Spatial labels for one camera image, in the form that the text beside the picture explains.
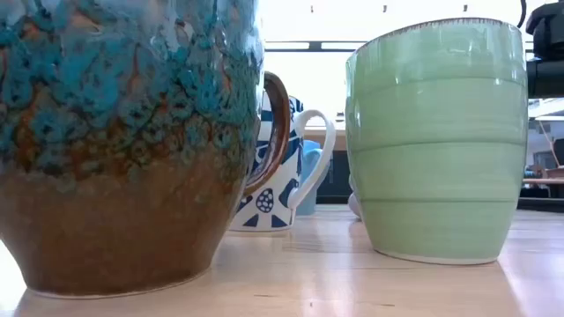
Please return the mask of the black background cabinet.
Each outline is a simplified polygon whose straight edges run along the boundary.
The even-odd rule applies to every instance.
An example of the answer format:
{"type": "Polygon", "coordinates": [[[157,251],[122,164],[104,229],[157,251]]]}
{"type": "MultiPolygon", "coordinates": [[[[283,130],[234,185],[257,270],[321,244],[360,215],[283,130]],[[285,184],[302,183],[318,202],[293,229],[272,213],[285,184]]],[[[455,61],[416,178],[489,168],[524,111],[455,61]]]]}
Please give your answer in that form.
{"type": "Polygon", "coordinates": [[[345,204],[352,190],[349,186],[350,175],[346,151],[334,151],[329,170],[317,190],[318,204],[345,204]]]}

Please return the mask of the light blue mug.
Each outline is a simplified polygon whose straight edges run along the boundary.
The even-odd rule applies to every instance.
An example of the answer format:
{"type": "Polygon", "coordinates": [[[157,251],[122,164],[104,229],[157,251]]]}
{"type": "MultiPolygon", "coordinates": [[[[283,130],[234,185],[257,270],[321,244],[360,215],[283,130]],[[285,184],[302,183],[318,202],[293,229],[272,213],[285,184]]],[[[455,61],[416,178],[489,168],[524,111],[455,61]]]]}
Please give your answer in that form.
{"type": "MultiPolygon", "coordinates": [[[[322,149],[319,143],[310,140],[303,141],[303,153],[301,157],[301,183],[303,183],[313,171],[316,162],[321,156],[321,151],[322,149]]],[[[297,216],[310,216],[315,213],[317,189],[319,189],[319,187],[323,183],[328,171],[329,165],[326,165],[320,178],[315,182],[315,185],[298,206],[296,210],[297,216]]]]}

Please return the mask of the white blue patterned mug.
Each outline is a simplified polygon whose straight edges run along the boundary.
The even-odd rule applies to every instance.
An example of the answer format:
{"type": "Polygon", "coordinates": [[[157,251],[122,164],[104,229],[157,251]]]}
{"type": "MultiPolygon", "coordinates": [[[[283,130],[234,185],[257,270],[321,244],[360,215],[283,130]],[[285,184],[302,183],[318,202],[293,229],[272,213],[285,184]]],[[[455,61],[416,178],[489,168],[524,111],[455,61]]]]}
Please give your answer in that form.
{"type": "Polygon", "coordinates": [[[325,166],[330,164],[337,136],[334,121],[319,110],[305,109],[303,103],[293,96],[289,98],[289,110],[290,135],[286,154],[266,183],[242,197],[230,226],[232,231],[275,232],[291,228],[301,201],[320,178],[325,166]],[[301,183],[306,126],[316,117],[323,120],[324,125],[321,156],[309,177],[301,183]]]}

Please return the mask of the black aluminium table frame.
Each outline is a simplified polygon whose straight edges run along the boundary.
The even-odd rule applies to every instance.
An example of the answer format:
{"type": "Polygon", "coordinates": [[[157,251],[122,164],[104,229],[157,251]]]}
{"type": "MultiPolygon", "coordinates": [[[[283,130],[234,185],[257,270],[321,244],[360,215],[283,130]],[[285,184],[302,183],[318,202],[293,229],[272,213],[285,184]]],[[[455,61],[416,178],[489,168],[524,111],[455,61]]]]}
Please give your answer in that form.
{"type": "Polygon", "coordinates": [[[522,197],[518,201],[517,208],[519,210],[564,213],[564,198],[522,197]]]}

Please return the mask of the brown blue glazed mug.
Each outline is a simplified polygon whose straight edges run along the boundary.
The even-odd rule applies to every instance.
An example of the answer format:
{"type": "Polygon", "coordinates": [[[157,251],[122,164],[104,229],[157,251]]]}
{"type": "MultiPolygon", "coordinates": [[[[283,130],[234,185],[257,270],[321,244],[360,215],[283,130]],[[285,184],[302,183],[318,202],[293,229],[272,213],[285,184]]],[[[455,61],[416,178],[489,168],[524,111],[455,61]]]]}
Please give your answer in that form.
{"type": "Polygon", "coordinates": [[[0,0],[0,239],[31,291],[200,276],[282,162],[260,0],[0,0]]]}

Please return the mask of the light green mug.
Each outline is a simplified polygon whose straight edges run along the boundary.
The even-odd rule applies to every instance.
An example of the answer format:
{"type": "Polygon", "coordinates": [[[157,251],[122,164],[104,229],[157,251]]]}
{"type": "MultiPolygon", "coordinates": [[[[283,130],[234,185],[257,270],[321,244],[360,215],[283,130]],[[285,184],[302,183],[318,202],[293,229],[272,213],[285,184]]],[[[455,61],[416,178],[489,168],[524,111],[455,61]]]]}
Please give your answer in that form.
{"type": "Polygon", "coordinates": [[[352,189],[373,249],[415,262],[494,262],[523,184],[519,29],[491,18],[406,26],[346,61],[352,189]]]}

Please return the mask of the wooden background desk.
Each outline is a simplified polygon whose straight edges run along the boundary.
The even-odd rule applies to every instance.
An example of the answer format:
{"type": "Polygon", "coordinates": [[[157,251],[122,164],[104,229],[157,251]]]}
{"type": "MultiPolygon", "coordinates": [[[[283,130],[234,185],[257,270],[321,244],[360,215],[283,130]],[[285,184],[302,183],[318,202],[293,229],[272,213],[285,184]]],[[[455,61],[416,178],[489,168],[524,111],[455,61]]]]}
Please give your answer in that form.
{"type": "Polygon", "coordinates": [[[550,198],[564,198],[564,166],[545,169],[541,166],[532,166],[524,172],[523,184],[534,185],[539,188],[546,186],[550,198]]]}

